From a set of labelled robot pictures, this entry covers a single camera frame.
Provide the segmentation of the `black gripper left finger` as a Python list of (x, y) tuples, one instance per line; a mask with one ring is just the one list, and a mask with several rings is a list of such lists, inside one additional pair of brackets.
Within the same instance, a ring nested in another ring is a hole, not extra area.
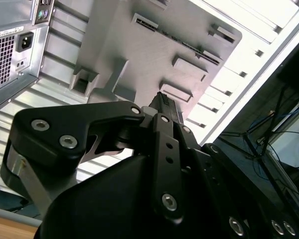
[(143, 108), (116, 101), (22, 110), (14, 116), (0, 175), (45, 216), (66, 190), (122, 161), (144, 156), (153, 163), (154, 211), (181, 223), (181, 153), (165, 109), (168, 98), (157, 93)]

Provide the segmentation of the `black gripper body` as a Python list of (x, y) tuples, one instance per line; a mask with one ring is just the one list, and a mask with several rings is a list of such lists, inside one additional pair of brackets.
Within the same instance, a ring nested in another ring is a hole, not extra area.
[(182, 171), (184, 219), (174, 225), (151, 203), (153, 163), (128, 159), (66, 190), (50, 205), (37, 239), (226, 239), (203, 189)]

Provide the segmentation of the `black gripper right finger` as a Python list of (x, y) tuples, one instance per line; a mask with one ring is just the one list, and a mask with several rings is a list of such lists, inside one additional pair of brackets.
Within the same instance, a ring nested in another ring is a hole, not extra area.
[(299, 239), (299, 193), (281, 176), (275, 176), (255, 148), (249, 158), (258, 163), (279, 203), (275, 205), (262, 190), (217, 145), (200, 146), (192, 131), (180, 123), (175, 102), (165, 100), (165, 109), (181, 145), (181, 156), (202, 184), (218, 220), (211, 239)]

